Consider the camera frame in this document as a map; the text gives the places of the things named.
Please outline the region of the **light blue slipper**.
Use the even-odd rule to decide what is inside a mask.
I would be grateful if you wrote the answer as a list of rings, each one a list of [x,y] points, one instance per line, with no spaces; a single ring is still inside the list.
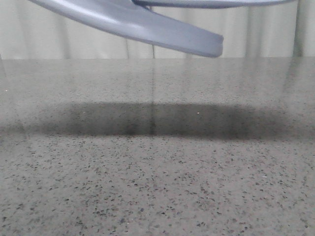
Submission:
[[[157,14],[130,0],[36,0],[35,4],[128,39],[204,57],[219,57],[223,36]]]
[[[242,6],[268,6],[292,2],[291,0],[133,0],[143,6],[220,9]]]

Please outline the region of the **pale green curtain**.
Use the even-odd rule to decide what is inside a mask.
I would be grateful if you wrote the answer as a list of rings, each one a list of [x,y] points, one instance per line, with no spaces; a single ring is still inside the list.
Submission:
[[[224,58],[312,57],[315,3],[265,7],[153,7],[168,17],[221,34]],[[165,59],[188,55],[101,32],[27,0],[0,3],[2,59]]]

